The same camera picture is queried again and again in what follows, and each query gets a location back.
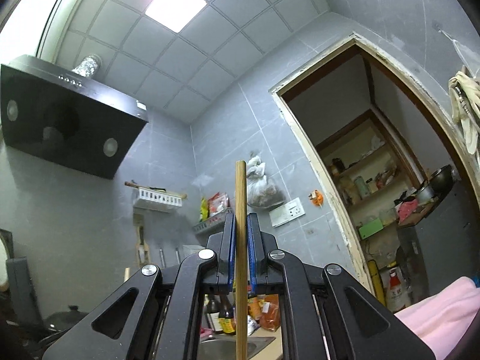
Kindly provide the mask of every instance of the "green box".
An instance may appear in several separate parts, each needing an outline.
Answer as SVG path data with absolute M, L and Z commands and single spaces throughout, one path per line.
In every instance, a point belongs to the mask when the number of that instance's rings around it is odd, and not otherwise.
M 360 234 L 361 239 L 366 239 L 369 236 L 379 232 L 381 229 L 383 229 L 382 221 L 380 218 L 377 218 L 366 225 L 363 225 L 358 229 L 358 232 Z

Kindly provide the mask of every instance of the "peeling white door frame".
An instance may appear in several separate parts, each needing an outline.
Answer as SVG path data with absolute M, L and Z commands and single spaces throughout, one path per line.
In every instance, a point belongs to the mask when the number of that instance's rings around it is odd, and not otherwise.
M 426 109 L 431 113 L 434 120 L 445 132 L 454 149 L 457 151 L 458 156 L 460 157 L 460 160 L 469 176 L 469 180 L 472 183 L 473 190 L 477 198 L 477 204 L 479 204 L 479 206 L 480 186 L 477 181 L 478 169 L 475 166 L 473 158 L 467 152 L 465 144 L 458 133 L 457 126 L 452 123 L 449 116 L 429 95 L 428 91 L 424 88 L 422 83 L 420 83 L 416 78 L 411 75 L 408 69 L 406 69 L 391 55 L 387 54 L 387 52 L 380 49 L 379 47 L 368 41 L 366 38 L 356 33 L 352 33 L 352 35 L 325 49 L 323 52 L 318 54 L 316 57 L 308 61 L 302 67 L 300 67 L 299 69 L 291 73 L 289 76 L 285 77 L 277 85 L 275 85 L 270 90 L 270 93 L 273 96 L 278 107 L 282 111 L 285 121 L 288 123 L 299 144 L 302 146 L 303 151 L 309 159 L 310 165 L 312 166 L 323 188 L 322 192 L 326 195 L 330 202 L 330 205 L 332 206 L 334 216 L 337 220 L 340 231 L 342 232 L 342 237 L 344 239 L 345 245 L 349 250 L 350 258 L 352 260 L 357 279 L 363 284 L 364 287 L 366 287 L 370 290 L 371 293 L 373 293 L 373 285 L 371 283 L 370 275 L 368 273 L 368 268 L 360 245 L 359 237 L 357 235 L 357 231 L 354 225 L 350 220 L 350 216 L 345 208 L 345 205 L 340 198 L 337 188 L 335 187 L 333 180 L 330 177 L 328 170 L 326 169 L 325 164 L 320 159 L 320 156 L 315 150 L 315 146 L 312 144 L 312 142 L 306 135 L 305 131 L 303 130 L 300 123 L 297 121 L 295 115 L 292 113 L 287 103 L 285 103 L 285 101 L 282 99 L 282 95 L 287 90 L 291 89 L 293 86 L 302 81 L 306 76 L 309 76 L 309 74 L 313 73 L 315 70 L 317 70 L 318 68 L 335 58 L 337 55 L 354 45 L 360 47 L 363 51 L 370 54 L 383 66 L 389 69 L 425 105 Z

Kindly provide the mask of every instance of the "square light panel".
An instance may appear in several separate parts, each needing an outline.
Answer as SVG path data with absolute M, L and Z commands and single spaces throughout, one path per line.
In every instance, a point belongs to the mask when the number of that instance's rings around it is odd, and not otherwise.
M 205 5 L 205 0 L 153 0 L 146 15 L 172 31 L 180 32 Z

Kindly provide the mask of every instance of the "beige countertop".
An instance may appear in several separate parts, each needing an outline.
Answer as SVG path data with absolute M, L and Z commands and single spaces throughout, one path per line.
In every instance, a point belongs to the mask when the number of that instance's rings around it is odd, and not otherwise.
M 253 356 L 250 360 L 280 360 L 283 357 L 282 351 L 282 329 L 278 328 L 276 332 L 271 332 L 263 328 L 259 328 L 249 337 L 275 337 L 270 344 L 268 344 L 258 354 Z

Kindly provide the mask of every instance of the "silver foil duct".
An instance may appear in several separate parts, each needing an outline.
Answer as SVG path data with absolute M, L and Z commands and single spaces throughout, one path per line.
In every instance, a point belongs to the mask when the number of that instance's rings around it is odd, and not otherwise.
M 89 55 L 86 56 L 72 72 L 84 77 L 93 78 L 98 69 L 100 69 L 101 64 L 102 60 L 99 56 Z

